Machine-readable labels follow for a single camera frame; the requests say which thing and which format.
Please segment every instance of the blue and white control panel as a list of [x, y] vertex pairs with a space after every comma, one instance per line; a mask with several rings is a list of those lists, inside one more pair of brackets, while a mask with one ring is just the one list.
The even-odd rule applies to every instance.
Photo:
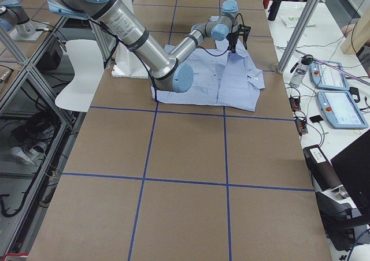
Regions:
[[334, 129], [369, 127], [348, 91], [319, 91], [317, 101], [328, 123]]
[[[340, 62], [327, 62], [329, 65], [342, 69]], [[349, 86], [346, 76], [328, 66], [318, 64], [315, 61], [309, 67], [312, 82], [318, 89], [348, 91]]]

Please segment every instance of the gray robot arm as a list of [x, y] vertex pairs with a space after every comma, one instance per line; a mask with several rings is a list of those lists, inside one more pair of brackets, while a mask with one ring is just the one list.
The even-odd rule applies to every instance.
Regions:
[[193, 83], [193, 70], [182, 63], [205, 38], [223, 40], [236, 31], [238, 6], [223, 5], [218, 21], [197, 24], [179, 45], [166, 53], [122, 0], [48, 0], [49, 9], [61, 16], [101, 21], [149, 67], [159, 90], [186, 92]]
[[36, 32], [22, 5], [16, 0], [6, 0], [0, 3], [0, 26], [10, 31], [15, 26], [22, 37], [28, 37]]

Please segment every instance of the brown table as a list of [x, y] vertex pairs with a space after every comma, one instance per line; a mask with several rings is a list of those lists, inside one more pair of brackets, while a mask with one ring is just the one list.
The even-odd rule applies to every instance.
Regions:
[[[164, 46], [223, 1], [134, 9]], [[264, 70], [256, 112], [156, 103], [107, 70], [29, 261], [331, 260], [262, 3], [237, 1]]]

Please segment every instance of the folded cloth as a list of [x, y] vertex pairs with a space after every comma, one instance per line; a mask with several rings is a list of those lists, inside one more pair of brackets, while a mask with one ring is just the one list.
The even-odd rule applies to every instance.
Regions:
[[[220, 55], [227, 49], [228, 42], [217, 42], [217, 49], [208, 49]], [[169, 52], [173, 46], [166, 45]], [[162, 103], [230, 106], [254, 111], [264, 88], [262, 71], [257, 69], [249, 53], [238, 41], [235, 53], [220, 57], [209, 55], [202, 49], [195, 49], [185, 60], [194, 71], [194, 82], [184, 93], [157, 91], [157, 100]]]

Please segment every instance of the black cylinder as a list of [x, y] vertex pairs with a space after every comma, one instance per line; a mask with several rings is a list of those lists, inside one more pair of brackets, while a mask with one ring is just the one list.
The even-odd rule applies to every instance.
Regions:
[[271, 7], [269, 9], [269, 14], [267, 18], [268, 20], [271, 20], [271, 21], [275, 20], [281, 3], [282, 3], [282, 0], [273, 0]]

